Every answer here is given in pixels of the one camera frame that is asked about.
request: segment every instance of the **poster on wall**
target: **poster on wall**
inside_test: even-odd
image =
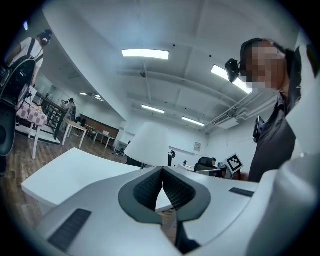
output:
[[[196,142],[196,143],[194,144],[194,151],[200,152],[200,150],[201,150],[201,144],[198,143],[198,142]]]

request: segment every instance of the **black strap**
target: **black strap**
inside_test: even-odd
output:
[[[27,52],[27,56],[30,56],[31,55],[31,51],[32,51],[32,49],[34,48],[34,46],[35,46],[35,42],[36,42],[36,39],[34,39],[34,38],[32,38],[31,39],[31,43],[30,43],[30,46],[29,46],[29,49],[28,49],[28,52]]]
[[[42,54],[39,58],[37,58],[37,59],[35,60],[35,63],[38,63],[38,61],[40,61],[43,57],[44,57],[44,55]]]

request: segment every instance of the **ceiling light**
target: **ceiling light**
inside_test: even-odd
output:
[[[28,30],[28,22],[25,21],[25,22],[23,23],[23,27],[24,27],[25,30]]]
[[[213,66],[211,73],[229,81],[227,71],[217,65]],[[237,78],[233,82],[233,84],[235,86],[239,87],[241,90],[245,91],[247,94],[252,93],[252,88],[247,87],[246,83],[244,81],[241,81],[239,78]]]
[[[204,124],[204,123],[197,122],[197,121],[191,120],[191,119],[186,118],[186,117],[182,117],[182,120],[185,120],[185,121],[188,121],[188,122],[194,123],[194,124],[196,124],[196,125],[198,125],[198,126],[205,126],[205,124]]]
[[[97,100],[104,102],[104,100],[101,97],[95,97]]]
[[[169,52],[165,50],[129,49],[122,50],[123,57],[144,57],[168,60]]]
[[[152,111],[159,112],[161,114],[165,113],[163,110],[160,110],[160,109],[157,109],[157,108],[154,108],[154,107],[145,106],[145,105],[141,105],[141,107],[143,107],[144,109],[147,109],[147,110],[152,110]]]

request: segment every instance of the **white desk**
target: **white desk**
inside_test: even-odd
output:
[[[191,167],[191,166],[183,166],[182,164],[178,164],[177,166],[178,169],[182,169],[182,170],[187,170],[189,172],[193,172],[195,170],[195,168]]]
[[[77,129],[83,131],[82,137],[81,137],[81,140],[80,140],[80,144],[79,144],[79,149],[80,149],[81,145],[82,145],[82,142],[84,141],[84,138],[86,136],[87,129],[83,128],[81,125],[77,124],[76,122],[71,121],[70,119],[66,119],[65,118],[65,119],[63,119],[63,121],[66,122],[68,124],[68,126],[67,126],[67,128],[65,130],[65,134],[63,136],[62,146],[65,145],[66,139],[67,139],[67,137],[69,138],[71,130],[72,130],[72,127],[74,127],[74,128],[77,128]]]
[[[106,160],[73,148],[38,170],[22,184],[22,190],[39,202],[43,214],[60,205],[86,186],[122,174],[140,170],[140,167]],[[172,208],[162,189],[157,212]]]
[[[102,139],[101,139],[101,142],[100,142],[100,143],[102,143],[102,141],[104,140],[104,137],[107,137],[107,138],[108,138],[108,141],[107,141],[106,144],[105,144],[105,148],[107,148],[110,140],[115,140],[115,139],[116,139],[116,138],[114,138],[114,137],[112,137],[112,136],[110,136],[110,135],[104,134],[104,133],[101,132],[101,131],[97,131],[96,134],[95,134],[95,136],[94,136],[94,139],[93,139],[94,142],[96,141],[96,139],[97,139],[97,137],[98,137],[98,134],[101,134],[101,135],[102,135]]]

